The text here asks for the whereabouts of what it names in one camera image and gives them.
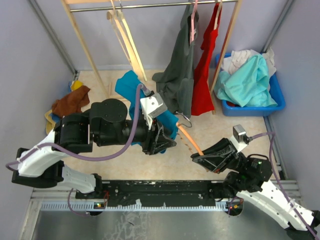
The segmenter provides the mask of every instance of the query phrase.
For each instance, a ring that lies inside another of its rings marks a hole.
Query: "gray shirt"
[[[191,116],[192,94],[194,89],[194,45],[191,44],[191,14],[193,5],[185,8],[180,31],[175,41],[173,53],[169,65],[164,72],[155,73],[152,80],[156,82],[156,91],[172,113],[178,111],[188,118]],[[197,32],[199,15],[194,17],[194,29]]]

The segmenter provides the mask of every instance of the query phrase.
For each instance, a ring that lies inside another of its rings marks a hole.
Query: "brown cloth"
[[[74,113],[82,113],[81,108],[90,103],[90,88],[82,85],[52,104],[52,113],[62,118]]]

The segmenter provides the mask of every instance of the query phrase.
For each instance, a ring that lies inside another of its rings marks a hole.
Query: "orange tube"
[[[200,147],[196,144],[195,140],[189,135],[189,133],[184,129],[184,127],[177,122],[176,127],[186,136],[186,138],[190,141],[190,143],[195,147],[200,156],[203,156],[204,153],[201,151]]]

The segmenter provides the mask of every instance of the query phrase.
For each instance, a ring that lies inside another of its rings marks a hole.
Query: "metal hanger hook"
[[[189,119],[188,117],[186,117],[183,113],[180,113],[180,112],[178,112],[178,111],[175,111],[174,114],[175,114],[175,115],[181,115],[185,120],[187,120],[187,121],[190,123],[190,126],[187,126],[187,125],[185,125],[184,123],[181,123],[181,122],[180,122],[181,125],[184,125],[184,126],[186,126],[187,128],[192,128],[192,122],[191,122],[190,119]]]
[[[119,0],[119,3],[120,3],[120,11],[122,12],[122,3],[121,3],[121,0]]]

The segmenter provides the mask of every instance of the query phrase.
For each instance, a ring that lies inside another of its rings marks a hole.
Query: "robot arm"
[[[314,228],[320,224],[320,212],[308,210],[288,196],[290,202],[287,200],[285,193],[270,181],[272,163],[267,156],[252,154],[245,157],[241,153],[251,140],[242,126],[237,125],[233,127],[231,138],[223,138],[204,150],[203,156],[193,154],[191,158],[217,174],[226,169],[232,170],[223,182],[225,192],[252,203],[268,214],[293,240],[314,239],[308,230],[317,233]]]
[[[156,116],[166,109],[157,94],[140,100],[144,116],[140,114],[133,143],[139,143],[142,151],[154,155],[174,147],[176,142],[170,138],[171,132],[165,128]],[[88,153],[97,146],[124,145],[128,141],[133,121],[126,120],[126,105],[117,99],[95,102],[91,109],[83,113],[74,113],[64,117],[48,136],[32,149],[20,148],[17,161],[27,157],[13,172],[12,182],[34,188],[67,186],[83,194],[99,192],[101,177],[97,174],[85,174],[75,171],[61,159],[68,157],[51,146],[38,148],[43,143],[54,143],[74,154]]]

